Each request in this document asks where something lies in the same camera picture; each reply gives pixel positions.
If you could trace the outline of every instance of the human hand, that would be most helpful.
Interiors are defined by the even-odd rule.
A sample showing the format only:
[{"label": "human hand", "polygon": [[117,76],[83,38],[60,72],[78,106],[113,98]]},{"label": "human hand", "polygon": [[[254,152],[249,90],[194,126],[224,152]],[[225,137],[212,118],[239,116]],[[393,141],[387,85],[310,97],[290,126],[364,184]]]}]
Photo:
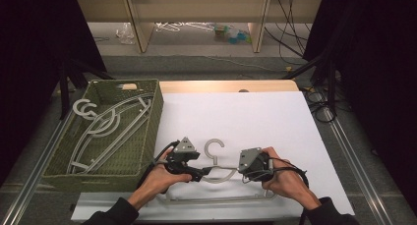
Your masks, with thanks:
[{"label": "human hand", "polygon": [[[271,146],[264,148],[263,152],[267,153],[271,158],[280,159]],[[273,168],[280,167],[291,167],[291,165],[280,160],[274,160]],[[294,171],[283,170],[275,172],[271,180],[262,182],[262,187],[263,189],[271,190],[282,197],[295,199],[308,210],[321,205],[316,195],[307,188],[300,176]]]},{"label": "human hand", "polygon": [[[172,149],[167,149],[159,159],[165,159],[166,155],[171,151]],[[178,182],[190,182],[191,179],[192,176],[189,174],[171,174],[166,171],[162,164],[157,164],[150,171],[142,185],[132,193],[128,202],[139,210],[147,202],[153,200],[156,195],[165,192],[170,186]]]}]

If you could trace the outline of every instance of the crate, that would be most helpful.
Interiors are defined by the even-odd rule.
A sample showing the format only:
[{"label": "crate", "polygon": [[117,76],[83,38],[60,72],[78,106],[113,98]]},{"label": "crate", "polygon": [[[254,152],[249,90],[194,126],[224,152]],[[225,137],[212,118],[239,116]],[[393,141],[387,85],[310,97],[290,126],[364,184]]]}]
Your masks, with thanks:
[{"label": "crate", "polygon": [[[136,89],[122,89],[124,84],[135,84]],[[163,98],[158,80],[143,81],[91,81],[83,96],[97,107],[88,107],[96,114],[127,98],[151,93],[152,103],[148,120],[138,128],[120,148],[92,174],[67,174],[74,148],[91,120],[72,114],[64,127],[42,179],[61,192],[132,192],[147,166],[153,159]],[[103,138],[91,138],[80,162],[86,165],[98,157],[120,133],[138,116],[140,108],[131,108],[121,114],[119,127]]]}]

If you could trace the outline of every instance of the finger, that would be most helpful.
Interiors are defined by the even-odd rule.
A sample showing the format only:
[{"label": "finger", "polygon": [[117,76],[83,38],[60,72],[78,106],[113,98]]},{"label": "finger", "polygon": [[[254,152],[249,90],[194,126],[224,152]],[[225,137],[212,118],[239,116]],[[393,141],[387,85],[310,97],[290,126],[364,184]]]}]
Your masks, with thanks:
[{"label": "finger", "polygon": [[269,190],[269,183],[268,182],[262,182],[262,189]]},{"label": "finger", "polygon": [[160,155],[159,159],[165,159],[166,156],[172,151],[172,148],[168,148],[167,150],[165,150],[162,155]]},{"label": "finger", "polygon": [[[267,148],[263,148],[263,149],[262,149],[262,151],[263,151],[263,152],[265,152],[265,153],[267,153],[267,154],[269,155],[269,157],[271,157],[271,158],[277,158],[277,159],[280,159],[280,157],[278,156],[278,154],[276,153],[275,149],[274,149],[272,146],[269,146],[269,147],[267,147]],[[285,164],[284,164],[284,163],[282,163],[282,162],[281,162],[281,161],[279,161],[279,160],[274,160],[274,161],[272,162],[272,164],[273,164],[273,167],[274,167],[274,168],[278,168],[278,167],[285,166]]]},{"label": "finger", "polygon": [[190,174],[177,174],[177,175],[173,175],[172,178],[175,181],[174,183],[179,183],[179,182],[188,183],[193,179],[193,177]]},{"label": "finger", "polygon": [[263,152],[267,153],[269,157],[272,158],[280,158],[278,154],[276,153],[275,149],[272,146],[269,146],[267,148],[262,149]]}]

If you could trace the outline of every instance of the wire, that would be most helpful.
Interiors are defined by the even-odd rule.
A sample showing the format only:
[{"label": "wire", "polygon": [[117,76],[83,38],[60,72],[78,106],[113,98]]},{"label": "wire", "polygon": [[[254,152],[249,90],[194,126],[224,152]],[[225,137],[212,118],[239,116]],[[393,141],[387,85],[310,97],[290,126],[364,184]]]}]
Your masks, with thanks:
[{"label": "wire", "polygon": [[294,24],[294,16],[292,15],[292,2],[293,2],[293,0],[289,0],[289,12],[288,12],[288,16],[286,16],[285,10],[283,9],[283,7],[282,7],[282,4],[281,4],[280,0],[278,0],[278,2],[279,2],[279,4],[280,4],[280,6],[281,6],[282,12],[283,12],[283,13],[284,13],[284,15],[285,15],[285,18],[286,18],[286,20],[287,20],[286,22],[290,25],[290,27],[292,28],[292,31],[293,31],[293,32],[294,32],[294,34],[295,34],[295,38],[296,38],[296,41],[297,41],[298,47],[300,48],[301,52],[303,52],[303,53],[304,53],[305,48],[304,48],[303,44],[301,43],[301,41],[300,41],[300,39],[299,39],[299,36],[297,35],[297,31],[296,31],[296,29],[295,29],[295,24]]},{"label": "wire", "polygon": [[105,37],[105,36],[95,36],[94,37],[95,42],[106,41],[106,40],[110,40],[110,37]]},{"label": "wire", "polygon": [[[294,164],[292,164],[290,162],[287,162],[287,161],[285,161],[283,159],[280,159],[280,158],[270,157],[270,159],[275,159],[275,160],[284,162],[284,163],[289,164],[289,165],[292,166],[292,167],[275,168],[275,169],[273,169],[273,172],[274,173],[275,172],[279,172],[279,171],[284,171],[284,170],[294,171],[294,172],[296,172],[301,177],[301,179],[303,180],[303,183],[306,185],[306,187],[307,188],[310,188],[309,180],[307,179],[307,176],[306,176],[307,171],[303,171],[303,170],[299,169],[297,166],[295,166]],[[306,209],[303,208],[303,212],[301,213],[300,221],[298,222],[298,225],[303,225],[305,223],[305,221],[306,221],[306,217],[307,217]]]},{"label": "wire", "polygon": [[235,62],[235,61],[232,61],[232,60],[227,60],[227,59],[213,58],[213,57],[209,57],[209,56],[204,56],[204,57],[206,57],[208,59],[211,59],[211,60],[226,61],[226,62],[230,62],[230,63],[235,64],[235,65],[240,65],[240,66],[245,66],[245,67],[255,67],[255,68],[259,68],[259,69],[263,69],[263,70],[267,70],[267,71],[272,71],[272,72],[287,72],[286,70],[280,70],[280,71],[272,70],[272,69],[268,69],[266,67],[262,67],[262,66],[258,66],[258,65],[247,65],[247,64],[238,63],[238,62]]},{"label": "wire", "polygon": [[169,147],[171,147],[171,146],[177,146],[178,145],[178,143],[179,143],[180,141],[173,141],[173,142],[171,142],[169,145],[167,145],[160,153],[159,153],[159,155],[154,159],[154,161],[153,161],[153,163],[155,163],[159,158],[160,158],[160,156],[162,156],[162,154],[169,148]]},{"label": "wire", "polygon": [[[320,99],[319,100],[312,100],[311,96],[312,95],[316,95],[318,94]],[[316,118],[317,121],[321,122],[321,123],[330,123],[332,122],[335,117],[336,117],[336,113],[334,112],[334,110],[332,108],[329,108],[329,104],[328,101],[325,100],[325,97],[323,96],[323,94],[321,92],[306,92],[304,94],[307,102],[309,103],[308,106],[310,108],[310,112],[314,115],[314,117]],[[324,119],[320,117],[320,114],[323,113],[325,110],[328,110],[330,112],[330,119]]]},{"label": "wire", "polygon": [[267,28],[265,28],[265,31],[272,37],[272,39],[274,39],[275,41],[277,41],[280,45],[285,46],[287,49],[291,50],[292,52],[294,52],[296,55],[298,55],[299,57],[303,57],[303,54],[301,54],[300,52],[294,50],[293,48],[291,48],[289,45],[285,44],[284,42],[282,42],[282,39],[278,39],[275,36],[273,36],[269,30]]},{"label": "wire", "polygon": [[310,32],[310,31],[312,31],[312,29],[311,28],[309,28],[308,26],[307,26],[307,24],[304,24],[305,26],[306,26],[306,28],[307,28],[307,30]]},{"label": "wire", "polygon": [[301,37],[301,36],[298,36],[298,35],[296,35],[296,34],[291,34],[291,33],[289,33],[289,32],[287,32],[287,31],[284,31],[279,25],[278,25],[278,23],[275,23],[275,25],[276,25],[276,27],[279,29],[279,30],[281,30],[282,32],[284,32],[285,34],[287,34],[287,35],[290,35],[290,36],[294,36],[294,37],[298,37],[298,39],[302,39],[302,40],[307,40],[307,38],[304,38],[304,37]]},{"label": "wire", "polygon": [[[253,179],[248,179],[248,181],[245,182],[245,180],[244,180],[245,177],[248,177],[248,175],[256,174],[256,173],[264,173],[264,174],[258,175],[257,177],[255,177]],[[247,174],[243,175],[243,177],[242,177],[242,183],[243,184],[248,184],[250,182],[254,182],[255,180],[260,179],[260,178],[262,178],[265,175],[271,175],[271,172],[270,171],[265,171],[265,170],[258,170],[258,171],[254,171],[254,172],[247,173]]]}]

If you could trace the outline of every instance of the person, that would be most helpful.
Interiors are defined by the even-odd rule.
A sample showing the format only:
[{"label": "person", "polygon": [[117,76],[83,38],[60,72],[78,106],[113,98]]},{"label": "person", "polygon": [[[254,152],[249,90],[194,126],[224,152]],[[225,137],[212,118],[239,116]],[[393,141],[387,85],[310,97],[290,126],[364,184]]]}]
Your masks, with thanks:
[{"label": "person", "polygon": [[[166,150],[161,159],[164,159],[171,149]],[[271,158],[278,158],[273,147],[263,149]],[[274,160],[273,167],[287,167],[288,160]],[[176,183],[187,183],[191,181],[191,175],[174,175],[166,171],[161,164],[156,165],[148,174],[144,183],[125,200],[119,198],[117,202],[106,212],[94,213],[85,225],[129,225],[139,216],[139,210],[153,200],[156,195],[165,192],[170,186]],[[275,172],[273,178],[262,182],[265,190],[270,190],[282,197],[295,199],[304,208],[307,217],[312,225],[356,225],[358,221],[350,214],[340,214],[334,207],[330,197],[317,198],[307,188],[301,178],[293,171]]]}]

